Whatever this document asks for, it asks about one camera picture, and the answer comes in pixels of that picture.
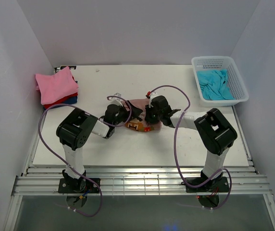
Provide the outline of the dusty pink t shirt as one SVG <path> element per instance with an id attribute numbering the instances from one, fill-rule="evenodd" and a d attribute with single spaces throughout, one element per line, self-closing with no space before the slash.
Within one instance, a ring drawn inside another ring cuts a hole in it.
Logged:
<path id="1" fill-rule="evenodd" d="M 162 127 L 162 123 L 150 124 L 146 122 L 146 108 L 145 106 L 149 104 L 149 99 L 134 99 L 129 100 L 132 112 L 132 118 L 129 120 L 125 127 L 138 132 L 150 132 L 155 130 L 160 130 Z"/>

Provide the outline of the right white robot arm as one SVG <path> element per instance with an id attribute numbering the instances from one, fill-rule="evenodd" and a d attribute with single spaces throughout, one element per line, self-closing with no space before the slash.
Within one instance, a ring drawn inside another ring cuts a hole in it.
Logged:
<path id="1" fill-rule="evenodd" d="M 161 122 L 163 125 L 175 129 L 174 158 L 183 183 L 188 188 L 203 188 L 206 191 L 212 191 L 222 178 L 225 157 L 238 136 L 236 130 L 217 108 L 212 108 L 207 112 L 194 113 L 187 109 L 172 109 L 167 99 L 157 93 L 150 93 L 147 98 L 149 104 L 145 106 L 146 122 L 149 124 Z M 207 150 L 206 161 L 198 178 L 191 180 L 184 178 L 180 170 L 176 153 L 176 138 L 179 128 L 196 130 Z"/>

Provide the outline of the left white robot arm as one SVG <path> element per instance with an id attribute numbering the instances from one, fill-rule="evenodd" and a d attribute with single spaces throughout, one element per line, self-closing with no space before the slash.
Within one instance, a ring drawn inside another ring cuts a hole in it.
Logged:
<path id="1" fill-rule="evenodd" d="M 128 121 L 132 115 L 132 107 L 126 109 L 124 106 L 110 104 L 101 118 L 76 108 L 60 123 L 56 135 L 62 144 L 68 164 L 62 174 L 66 184 L 74 192 L 81 192 L 86 186 L 83 178 L 86 175 L 82 164 L 83 146 L 90 134 L 109 139 L 115 128 Z"/>

